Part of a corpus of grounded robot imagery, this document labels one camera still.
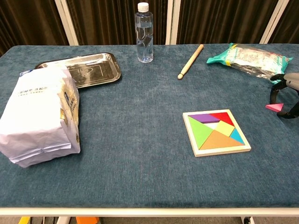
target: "purple triangle piece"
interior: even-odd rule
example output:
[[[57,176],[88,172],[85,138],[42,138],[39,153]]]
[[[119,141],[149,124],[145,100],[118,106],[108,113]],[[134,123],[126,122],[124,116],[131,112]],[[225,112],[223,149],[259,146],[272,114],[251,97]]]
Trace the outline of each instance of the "purple triangle piece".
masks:
[[[220,119],[213,117],[210,114],[193,114],[193,115],[189,115],[189,117],[201,123],[215,123],[220,121]]]

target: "pink triangle piece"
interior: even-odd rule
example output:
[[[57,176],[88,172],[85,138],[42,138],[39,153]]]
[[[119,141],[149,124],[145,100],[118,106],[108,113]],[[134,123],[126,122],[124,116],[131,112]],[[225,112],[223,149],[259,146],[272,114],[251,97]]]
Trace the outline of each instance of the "pink triangle piece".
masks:
[[[275,112],[280,112],[284,104],[268,104],[266,105],[267,109],[273,110]]]

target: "tangram puzzle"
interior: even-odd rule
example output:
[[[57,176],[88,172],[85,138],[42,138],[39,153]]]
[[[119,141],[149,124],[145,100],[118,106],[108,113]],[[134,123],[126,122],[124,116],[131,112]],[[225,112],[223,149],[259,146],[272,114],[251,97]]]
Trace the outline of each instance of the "tangram puzzle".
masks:
[[[230,110],[183,113],[195,156],[250,151]]]

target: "stainless steel tray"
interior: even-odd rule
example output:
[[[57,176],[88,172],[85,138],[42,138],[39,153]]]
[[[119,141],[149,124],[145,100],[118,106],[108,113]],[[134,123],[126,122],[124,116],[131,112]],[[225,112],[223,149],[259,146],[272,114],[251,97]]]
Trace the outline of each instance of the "stainless steel tray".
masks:
[[[121,77],[121,70],[113,54],[100,53],[48,61],[38,64],[35,69],[65,65],[77,88],[110,83]]]

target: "green plastic package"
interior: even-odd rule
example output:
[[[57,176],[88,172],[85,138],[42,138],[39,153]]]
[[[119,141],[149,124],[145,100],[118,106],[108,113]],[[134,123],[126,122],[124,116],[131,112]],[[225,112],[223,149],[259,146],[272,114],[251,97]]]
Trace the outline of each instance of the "green plastic package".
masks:
[[[284,74],[292,59],[292,57],[285,57],[244,44],[231,43],[226,51],[209,58],[206,63],[220,62],[251,75],[270,79],[275,74]]]

